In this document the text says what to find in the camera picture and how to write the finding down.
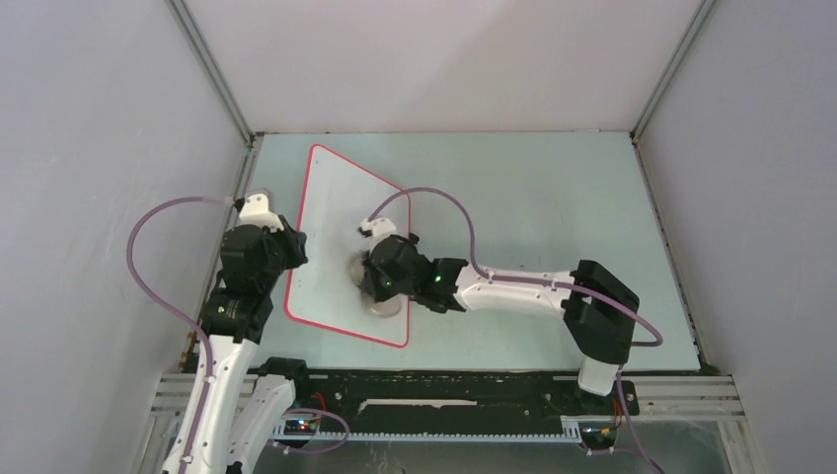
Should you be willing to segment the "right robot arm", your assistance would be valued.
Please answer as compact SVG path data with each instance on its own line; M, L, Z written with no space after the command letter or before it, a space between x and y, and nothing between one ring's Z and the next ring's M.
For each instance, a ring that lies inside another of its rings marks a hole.
M582 354L575 403L598 413L612 402L640 306L619 279L589 260L557 273L479 269L465 259L431 260L417 242L415 236L389 236L352 259L350 280L370 311L395 313L409 299L436 313L502 310L561 319Z

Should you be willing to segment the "pink-framed whiteboard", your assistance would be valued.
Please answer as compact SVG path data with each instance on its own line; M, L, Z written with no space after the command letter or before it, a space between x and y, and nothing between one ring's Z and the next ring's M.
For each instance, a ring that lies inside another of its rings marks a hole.
M307 235L308 263L288 275L284 311L297 323L403 348L410 337L410 305L390 318L369 314L349 277L355 254L371 248L357 227L363 219L386 217L407 235L411 199L398 186L332 149L315 144L309 150L298 230Z

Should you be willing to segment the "grey mesh sponge eraser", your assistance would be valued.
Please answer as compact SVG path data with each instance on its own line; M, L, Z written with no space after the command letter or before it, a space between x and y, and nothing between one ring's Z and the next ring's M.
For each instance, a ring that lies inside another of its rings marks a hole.
M363 259L363 253L355 254L348 266L350 280L360 291L360 301L363 308L369 314L381 318L390 318L399 314L403 309L403 304L398 297L392 297L383 302L376 302L371 296L362 291L361 283L365 275Z

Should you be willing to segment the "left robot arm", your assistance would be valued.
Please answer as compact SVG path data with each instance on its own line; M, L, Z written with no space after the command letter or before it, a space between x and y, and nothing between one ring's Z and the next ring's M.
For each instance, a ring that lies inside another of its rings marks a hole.
M202 308L196 377L165 473L249 473L279 417L312 398L304 360L270 357L258 369L255 392L237 409L256 355L271 293L279 277L307 263L306 237L281 215L243 217L222 239L219 282Z

